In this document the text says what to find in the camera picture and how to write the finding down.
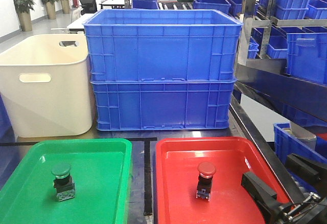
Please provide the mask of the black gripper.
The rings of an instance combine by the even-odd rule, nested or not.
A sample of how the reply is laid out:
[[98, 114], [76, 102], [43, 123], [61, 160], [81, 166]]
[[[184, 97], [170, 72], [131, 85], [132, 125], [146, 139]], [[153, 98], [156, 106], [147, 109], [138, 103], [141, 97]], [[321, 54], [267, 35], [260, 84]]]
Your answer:
[[[287, 155], [286, 168], [307, 183], [326, 180], [326, 164], [294, 153]], [[283, 204], [277, 200], [277, 193], [251, 171], [243, 173], [241, 186], [268, 223], [326, 223], [326, 197], [310, 193], [303, 202]]]

